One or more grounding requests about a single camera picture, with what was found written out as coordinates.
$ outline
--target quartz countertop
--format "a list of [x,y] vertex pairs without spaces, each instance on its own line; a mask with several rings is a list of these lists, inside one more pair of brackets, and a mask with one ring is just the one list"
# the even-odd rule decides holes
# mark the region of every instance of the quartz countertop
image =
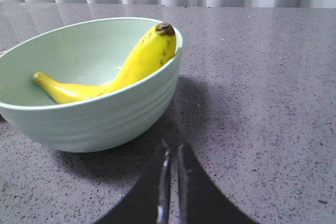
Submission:
[[173,100],[144,134],[95,153],[43,147],[0,117],[0,223],[92,223],[165,138],[170,223],[185,138],[217,187],[260,223],[335,223],[336,9],[1,3],[0,51],[55,28],[141,16],[183,35]]

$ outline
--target bowl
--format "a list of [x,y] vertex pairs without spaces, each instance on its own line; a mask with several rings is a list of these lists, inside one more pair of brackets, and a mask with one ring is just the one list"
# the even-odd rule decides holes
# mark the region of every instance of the bowl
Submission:
[[85,101],[56,104],[33,81],[41,71],[61,82],[105,84],[117,75],[140,38],[161,21],[107,18],[78,23],[29,39],[0,57],[0,114],[28,138],[66,152],[95,152],[148,130],[171,102],[180,71],[176,54],[150,76]]

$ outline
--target yellow banana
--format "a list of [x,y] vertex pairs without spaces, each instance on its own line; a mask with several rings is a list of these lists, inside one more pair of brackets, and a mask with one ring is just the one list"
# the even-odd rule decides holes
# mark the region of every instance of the yellow banana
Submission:
[[101,86],[86,86],[73,83],[60,83],[48,75],[37,72],[34,81],[58,103],[82,101],[117,91],[160,69],[174,55],[176,35],[169,23],[152,27],[137,43],[117,77]]

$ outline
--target light green bowl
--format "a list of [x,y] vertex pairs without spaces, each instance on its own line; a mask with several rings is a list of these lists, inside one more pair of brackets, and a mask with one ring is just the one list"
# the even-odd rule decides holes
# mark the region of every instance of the light green bowl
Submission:
[[61,82],[100,85],[117,75],[140,38],[159,20],[109,18],[59,28],[12,48],[0,58],[0,114],[30,139],[67,152],[94,152],[126,143],[164,113],[180,71],[176,55],[161,69],[117,92],[55,104],[35,85],[37,71]]

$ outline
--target bowl rim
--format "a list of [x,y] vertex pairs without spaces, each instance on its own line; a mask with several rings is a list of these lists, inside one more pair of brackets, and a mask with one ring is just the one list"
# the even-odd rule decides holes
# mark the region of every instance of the bowl rim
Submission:
[[[34,37],[30,38],[30,39],[27,39],[27,40],[25,40],[25,41],[17,44],[16,46],[12,47],[11,49],[9,49],[7,51],[4,51],[4,53],[2,55],[0,55],[0,58],[6,56],[7,54],[10,54],[10,52],[12,50],[15,50],[17,47],[20,47],[23,44],[28,43],[31,40],[34,40],[34,39],[36,39],[38,37],[41,37],[41,36],[45,36],[45,35],[50,34],[50,33],[54,33],[54,32],[56,32],[58,30],[67,29],[67,28],[73,27],[73,26],[80,26],[80,25],[84,25],[84,24],[87,24],[87,23],[103,22],[103,21],[116,20],[116,19],[148,20],[148,21],[156,22],[158,24],[161,23],[161,22],[163,22],[161,20],[153,19],[153,18],[115,17],[115,18],[93,19],[93,20],[88,20],[88,21],[85,21],[85,22],[74,23],[74,24],[71,24],[71,25],[62,26],[62,27],[59,27],[59,28],[47,31],[45,33],[42,33],[42,34],[34,36]],[[175,26],[173,26],[173,28],[175,30],[176,37],[178,38],[177,41],[176,41],[175,56],[173,58],[171,58],[164,66],[162,66],[157,71],[153,72],[149,76],[147,76],[147,77],[143,78],[142,80],[137,81],[137,82],[135,82],[135,83],[133,83],[133,84],[125,87],[125,88],[122,88],[120,90],[117,90],[117,91],[114,91],[114,92],[111,92],[111,93],[108,93],[108,94],[101,95],[99,97],[94,97],[94,98],[90,98],[90,99],[83,100],[83,101],[72,102],[72,103],[65,103],[65,104],[26,106],[26,105],[14,105],[14,104],[4,103],[4,102],[0,101],[0,108],[4,108],[4,109],[8,109],[8,110],[16,110],[16,111],[46,111],[46,110],[53,110],[53,109],[62,109],[62,108],[74,107],[74,106],[83,105],[83,104],[86,104],[86,103],[95,102],[95,101],[98,101],[98,100],[101,100],[101,99],[105,99],[107,97],[112,97],[112,96],[118,95],[119,93],[122,93],[122,92],[126,92],[127,90],[132,89],[134,86],[137,86],[137,85],[139,85],[139,84],[141,84],[143,82],[146,82],[148,79],[150,79],[153,76],[156,76],[160,72],[164,71],[164,69],[166,69],[169,65],[172,64],[172,62],[176,59],[176,56],[178,56],[181,53],[182,46],[183,46],[183,38],[182,38],[182,35],[181,35],[180,31]]]

